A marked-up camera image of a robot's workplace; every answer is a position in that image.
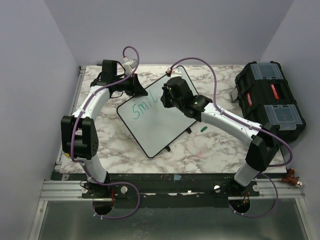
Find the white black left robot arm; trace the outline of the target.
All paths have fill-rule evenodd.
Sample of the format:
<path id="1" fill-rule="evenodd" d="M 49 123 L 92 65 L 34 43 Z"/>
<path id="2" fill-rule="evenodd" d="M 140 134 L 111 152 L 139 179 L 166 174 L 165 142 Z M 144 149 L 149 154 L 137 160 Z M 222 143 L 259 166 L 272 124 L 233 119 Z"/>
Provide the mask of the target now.
<path id="1" fill-rule="evenodd" d="M 148 94 L 135 73 L 138 60 L 124 57 L 123 61 L 121 67 L 124 72 L 118 74 L 120 62 L 103 60 L 101 72 L 91 82 L 89 94 L 82 105 L 72 115 L 63 116 L 60 122 L 62 151 L 82 166 L 87 180 L 94 184 L 93 191 L 101 198 L 110 194 L 111 185 L 108 172 L 97 155 L 96 118 L 114 92 L 124 92 L 134 98 Z"/>

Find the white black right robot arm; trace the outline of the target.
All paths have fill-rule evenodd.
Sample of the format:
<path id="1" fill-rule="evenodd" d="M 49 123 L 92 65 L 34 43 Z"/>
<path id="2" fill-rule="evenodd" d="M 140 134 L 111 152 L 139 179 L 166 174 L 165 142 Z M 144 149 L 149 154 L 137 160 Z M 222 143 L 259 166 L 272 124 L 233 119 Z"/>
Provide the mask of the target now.
<path id="1" fill-rule="evenodd" d="M 230 191 L 241 196 L 249 183 L 264 172 L 278 152 L 278 139 L 271 124 L 264 126 L 239 117 L 214 104 L 213 100 L 194 95 L 187 81 L 180 76 L 170 78 L 162 87 L 161 102 L 165 108 L 177 108 L 187 118 L 215 126 L 248 147 L 245 163 L 234 175 Z"/>

